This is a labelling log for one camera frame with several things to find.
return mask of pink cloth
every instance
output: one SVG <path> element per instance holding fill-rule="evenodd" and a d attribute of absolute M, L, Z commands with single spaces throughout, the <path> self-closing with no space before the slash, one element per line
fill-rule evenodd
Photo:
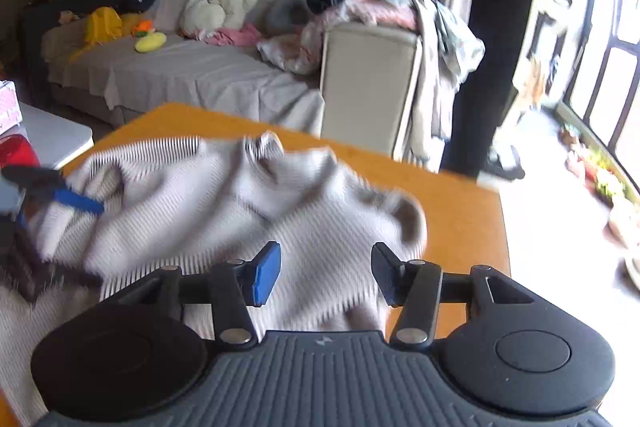
<path fill-rule="evenodd" d="M 15 95 L 15 85 L 8 80 L 0 80 L 0 133 L 4 133 L 22 121 L 22 113 Z"/>
<path fill-rule="evenodd" d="M 396 7 L 383 0 L 346 0 L 314 17 L 300 34 L 280 35 L 258 43 L 262 60 L 281 70 L 311 74 L 320 67 L 324 33 L 333 26 L 361 21 L 367 26 L 398 26 L 415 31 L 412 6 Z"/>
<path fill-rule="evenodd" d="M 254 25 L 245 24 L 239 30 L 220 28 L 212 36 L 198 40 L 213 46 L 255 46 L 261 38 L 261 33 Z"/>

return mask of white table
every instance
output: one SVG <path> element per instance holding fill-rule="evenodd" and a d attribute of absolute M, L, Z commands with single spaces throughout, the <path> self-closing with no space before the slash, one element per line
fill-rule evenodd
<path fill-rule="evenodd" d="M 40 165 L 60 169 L 94 145 L 90 127 L 20 104 L 22 123 L 0 136 L 22 134 L 40 161 Z M 21 195 L 15 185 L 0 178 L 0 212 L 11 211 L 20 204 Z"/>

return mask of yellow backpack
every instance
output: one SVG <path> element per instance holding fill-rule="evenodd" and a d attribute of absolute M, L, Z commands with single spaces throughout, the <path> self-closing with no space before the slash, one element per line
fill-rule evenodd
<path fill-rule="evenodd" d="M 98 44 L 114 41 L 122 36 L 122 19 L 113 8 L 102 7 L 89 15 L 84 33 L 84 48 L 74 53 L 70 62 L 74 62 L 85 51 Z"/>

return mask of wooden table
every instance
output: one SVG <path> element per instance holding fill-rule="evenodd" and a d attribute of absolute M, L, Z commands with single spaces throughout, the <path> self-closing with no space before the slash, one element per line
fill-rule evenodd
<path fill-rule="evenodd" d="M 455 174 L 432 174 L 349 145 L 187 105 L 167 104 L 120 127 L 69 163 L 64 173 L 69 174 L 77 168 L 88 154 L 137 140 L 174 136 L 238 139 L 258 136 L 268 129 L 278 134 L 286 150 L 330 146 L 340 160 L 372 185 L 401 188 L 414 195 L 427 217 L 428 238 L 424 258 L 441 265 L 444 271 L 468 273 L 474 264 L 489 264 L 510 274 L 498 194 L 479 188 L 473 181 Z M 397 318 L 398 311 L 394 311 L 387 324 L 387 333 Z M 464 305 L 441 305 L 438 336 L 448 335 L 464 321 Z M 0 425 L 5 425 L 1 410 L 0 403 Z"/>

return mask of floor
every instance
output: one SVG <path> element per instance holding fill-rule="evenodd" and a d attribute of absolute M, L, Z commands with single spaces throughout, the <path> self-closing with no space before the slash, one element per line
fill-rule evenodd
<path fill-rule="evenodd" d="M 53 104 L 47 108 L 47 111 L 61 116 L 62 118 L 66 118 L 67 120 L 72 120 L 76 123 L 81 123 L 82 125 L 90 127 L 94 132 L 94 142 L 97 142 L 99 139 L 113 131 L 113 127 L 108 123 L 98 120 L 87 113 L 69 107 L 68 105 Z"/>
<path fill-rule="evenodd" d="M 483 172 L 478 184 L 500 193 L 512 277 L 614 350 L 616 379 L 600 413 L 615 427 L 637 427 L 640 291 L 626 274 L 628 251 L 607 228 L 609 209 L 564 168 L 558 127 L 543 112 L 526 114 L 511 137 L 525 178 L 505 182 Z"/>

